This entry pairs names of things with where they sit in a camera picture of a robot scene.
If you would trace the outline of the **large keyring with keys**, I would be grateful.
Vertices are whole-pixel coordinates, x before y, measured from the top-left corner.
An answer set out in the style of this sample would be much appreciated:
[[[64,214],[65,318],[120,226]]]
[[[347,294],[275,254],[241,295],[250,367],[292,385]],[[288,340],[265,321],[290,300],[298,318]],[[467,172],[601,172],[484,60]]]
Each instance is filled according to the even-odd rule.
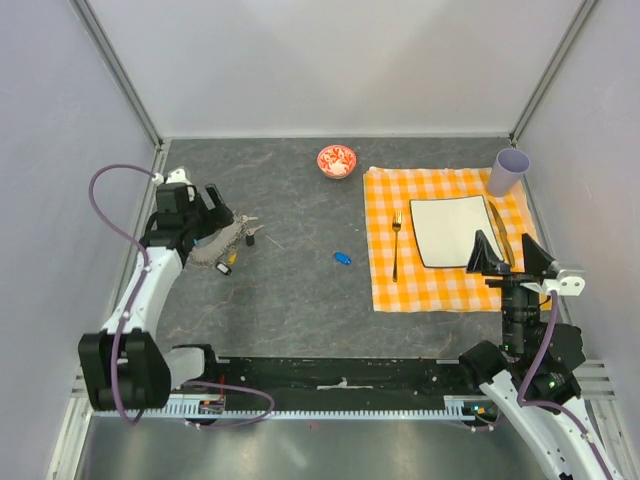
[[[249,234],[254,234],[261,225],[259,218],[235,214],[233,222],[219,232],[198,240],[188,256],[190,264],[196,267],[212,267],[223,275],[232,273],[228,257],[237,250],[237,243]]]

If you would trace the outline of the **blue key tag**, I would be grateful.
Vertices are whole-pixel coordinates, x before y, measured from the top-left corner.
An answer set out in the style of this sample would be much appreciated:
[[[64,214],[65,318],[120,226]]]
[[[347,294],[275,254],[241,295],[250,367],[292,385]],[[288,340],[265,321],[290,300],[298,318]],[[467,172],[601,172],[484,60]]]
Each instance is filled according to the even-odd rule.
[[[342,252],[335,252],[334,259],[343,265],[350,265],[352,263],[351,258]]]

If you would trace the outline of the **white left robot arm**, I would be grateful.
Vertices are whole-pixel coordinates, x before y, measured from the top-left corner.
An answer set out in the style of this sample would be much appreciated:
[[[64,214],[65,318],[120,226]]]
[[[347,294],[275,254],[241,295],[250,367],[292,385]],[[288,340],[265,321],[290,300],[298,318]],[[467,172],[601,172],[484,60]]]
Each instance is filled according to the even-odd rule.
[[[237,240],[241,218],[213,184],[204,202],[195,185],[165,180],[156,189],[156,210],[135,241],[136,266],[109,319],[96,333],[84,334],[78,354],[91,406],[97,411],[143,411],[166,405],[186,382],[208,393],[219,369],[205,360],[202,346],[161,353],[155,335],[174,282],[188,262],[216,261]]]

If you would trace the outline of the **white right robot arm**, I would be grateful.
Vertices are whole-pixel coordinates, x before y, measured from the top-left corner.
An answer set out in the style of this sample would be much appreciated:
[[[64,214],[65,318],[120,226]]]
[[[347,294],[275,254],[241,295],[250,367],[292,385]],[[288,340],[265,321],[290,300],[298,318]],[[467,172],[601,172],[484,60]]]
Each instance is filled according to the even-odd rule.
[[[549,479],[619,479],[589,419],[574,375],[586,357],[580,328],[558,321],[560,299],[585,288],[581,270],[563,267],[530,235],[524,269],[500,259],[475,233],[466,270],[501,295],[502,342],[482,341],[459,358],[458,381],[484,393],[534,454]]]

